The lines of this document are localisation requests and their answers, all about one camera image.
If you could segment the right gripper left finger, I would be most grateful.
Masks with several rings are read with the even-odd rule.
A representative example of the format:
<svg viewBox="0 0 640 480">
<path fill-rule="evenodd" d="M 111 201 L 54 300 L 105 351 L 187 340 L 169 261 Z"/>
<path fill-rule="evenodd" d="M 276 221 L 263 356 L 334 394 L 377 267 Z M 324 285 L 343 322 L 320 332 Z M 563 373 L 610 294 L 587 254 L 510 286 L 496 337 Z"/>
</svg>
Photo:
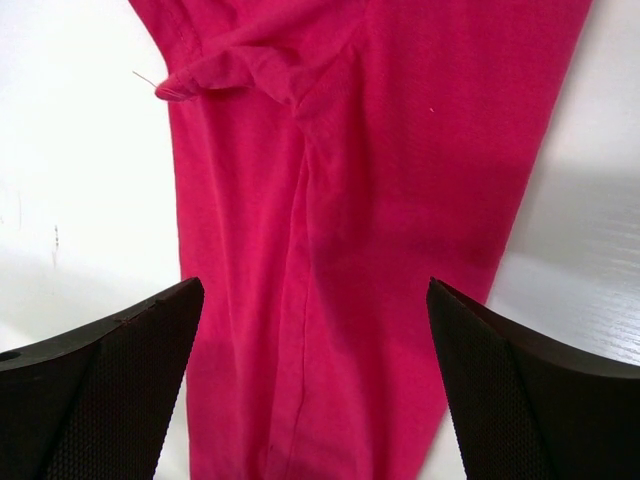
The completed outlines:
<svg viewBox="0 0 640 480">
<path fill-rule="evenodd" d="M 153 478 L 203 303 L 191 278 L 3 352 L 2 478 Z"/>
</svg>

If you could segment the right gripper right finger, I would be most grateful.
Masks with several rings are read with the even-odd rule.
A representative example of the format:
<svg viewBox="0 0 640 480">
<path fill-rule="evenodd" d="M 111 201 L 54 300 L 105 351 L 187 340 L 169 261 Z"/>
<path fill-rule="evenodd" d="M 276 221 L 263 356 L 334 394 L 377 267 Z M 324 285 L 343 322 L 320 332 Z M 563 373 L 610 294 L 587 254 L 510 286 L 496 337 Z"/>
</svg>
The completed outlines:
<svg viewBox="0 0 640 480">
<path fill-rule="evenodd" d="M 469 479 L 636 479 L 639 368 L 432 279 L 431 333 Z"/>
</svg>

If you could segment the magenta t shirt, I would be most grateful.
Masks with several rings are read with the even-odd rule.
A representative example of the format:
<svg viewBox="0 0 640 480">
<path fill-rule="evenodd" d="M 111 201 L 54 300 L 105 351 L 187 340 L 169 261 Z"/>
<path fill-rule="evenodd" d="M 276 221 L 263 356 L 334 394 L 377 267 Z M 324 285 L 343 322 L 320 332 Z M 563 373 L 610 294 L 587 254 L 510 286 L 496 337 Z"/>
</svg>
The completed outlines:
<svg viewBox="0 0 640 480">
<path fill-rule="evenodd" d="M 194 479 L 413 479 L 426 292 L 488 297 L 587 1 L 136 1 L 205 301 Z"/>
</svg>

